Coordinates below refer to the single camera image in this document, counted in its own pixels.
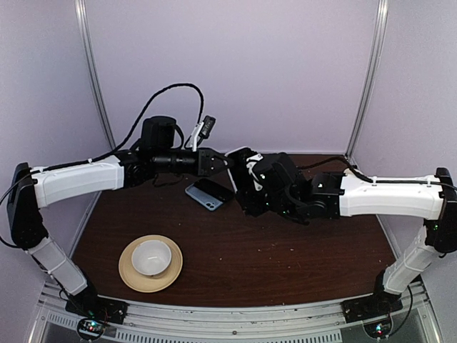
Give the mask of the lavender phone case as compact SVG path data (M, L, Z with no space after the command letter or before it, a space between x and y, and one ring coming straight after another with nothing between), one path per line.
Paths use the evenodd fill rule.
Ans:
M248 147L237 148L226 153L226 157L233 162L233 165L228 169L228 173L236 193L246 191L251 182L251 177L246 167L246 159L250 153L251 150Z

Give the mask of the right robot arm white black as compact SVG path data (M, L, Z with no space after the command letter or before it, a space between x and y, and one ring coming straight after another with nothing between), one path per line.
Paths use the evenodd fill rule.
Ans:
M456 251L456 186L446 168L413 178L368 177L354 166L307 179L286 153L260 154L240 148L229 175L245 214L274 212L289 221L337 219L365 214L423 219L407 250L377 279L366 300L372 315L383 314L434 259Z

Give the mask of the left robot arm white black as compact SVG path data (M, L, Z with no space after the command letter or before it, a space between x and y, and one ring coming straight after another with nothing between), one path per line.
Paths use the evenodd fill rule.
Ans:
M209 177L225 171L234 165L233 159L198 146L214 124L215 119L206 116L192 132L191 148L176 148L174 136L182 133L176 120L153 116L143 122L141 136L130 149L68 166L19 164L7 201L13 243L30 253L87 317L98 316L103 303L95 287L49 236L39 210L84 194L137 187L163 173Z

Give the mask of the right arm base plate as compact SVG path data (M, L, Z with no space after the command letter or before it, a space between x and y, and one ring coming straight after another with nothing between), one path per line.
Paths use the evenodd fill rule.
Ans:
M376 317L387 316L403 309L400 295L376 296L375 294L341 303L346 323L365 321Z

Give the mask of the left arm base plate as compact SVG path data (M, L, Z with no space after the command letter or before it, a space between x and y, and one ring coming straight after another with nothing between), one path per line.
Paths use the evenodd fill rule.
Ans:
M67 294L67 298L67 312L109 324L124 323L128 309L128 304L124 301L100 297L88 287L76 295Z

